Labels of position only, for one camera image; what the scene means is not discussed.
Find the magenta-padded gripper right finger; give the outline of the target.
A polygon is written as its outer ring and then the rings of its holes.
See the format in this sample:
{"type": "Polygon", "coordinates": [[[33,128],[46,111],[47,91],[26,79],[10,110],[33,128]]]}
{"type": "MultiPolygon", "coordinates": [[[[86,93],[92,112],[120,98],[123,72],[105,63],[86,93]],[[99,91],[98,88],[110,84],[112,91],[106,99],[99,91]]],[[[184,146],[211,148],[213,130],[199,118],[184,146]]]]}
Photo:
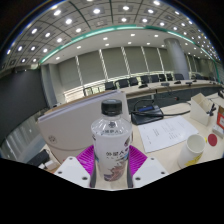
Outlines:
{"type": "Polygon", "coordinates": [[[127,185],[140,188],[168,175],[155,157],[147,157],[134,146],[129,147],[127,185]]]}

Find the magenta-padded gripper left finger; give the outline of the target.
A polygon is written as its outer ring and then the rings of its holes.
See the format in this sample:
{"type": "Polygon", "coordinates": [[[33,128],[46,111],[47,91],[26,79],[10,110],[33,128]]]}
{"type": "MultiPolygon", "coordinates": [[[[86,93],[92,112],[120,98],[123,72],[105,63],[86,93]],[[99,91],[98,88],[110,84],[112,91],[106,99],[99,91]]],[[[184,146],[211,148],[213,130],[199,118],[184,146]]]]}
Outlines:
{"type": "Polygon", "coordinates": [[[89,146],[78,156],[69,156],[55,171],[55,175],[84,188],[96,185],[94,147],[89,146]]]}

